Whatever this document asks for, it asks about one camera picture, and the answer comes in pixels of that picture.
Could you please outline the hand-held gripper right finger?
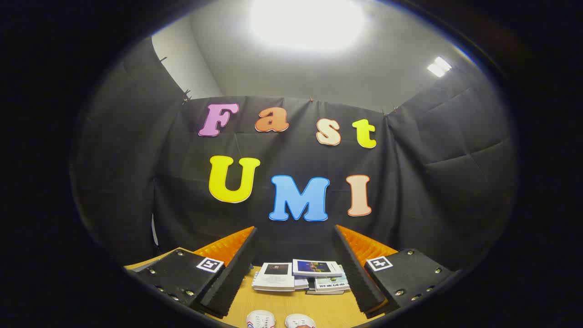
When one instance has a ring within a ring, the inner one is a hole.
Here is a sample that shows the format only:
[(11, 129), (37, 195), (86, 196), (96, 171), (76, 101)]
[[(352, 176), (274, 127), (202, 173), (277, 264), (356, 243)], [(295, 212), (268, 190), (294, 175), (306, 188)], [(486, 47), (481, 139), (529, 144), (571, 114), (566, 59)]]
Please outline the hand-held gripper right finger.
[(361, 312), (369, 319), (414, 307), (457, 276), (415, 248), (396, 251), (341, 225), (335, 247)]

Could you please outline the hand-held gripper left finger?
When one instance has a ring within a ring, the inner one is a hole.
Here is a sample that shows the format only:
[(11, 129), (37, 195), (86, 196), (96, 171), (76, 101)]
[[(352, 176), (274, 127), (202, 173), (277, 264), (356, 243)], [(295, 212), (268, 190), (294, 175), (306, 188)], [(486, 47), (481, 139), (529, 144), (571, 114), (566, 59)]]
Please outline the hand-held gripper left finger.
[(256, 233), (251, 226), (197, 251), (178, 247), (130, 265), (130, 273), (176, 303), (221, 319), (251, 269)]

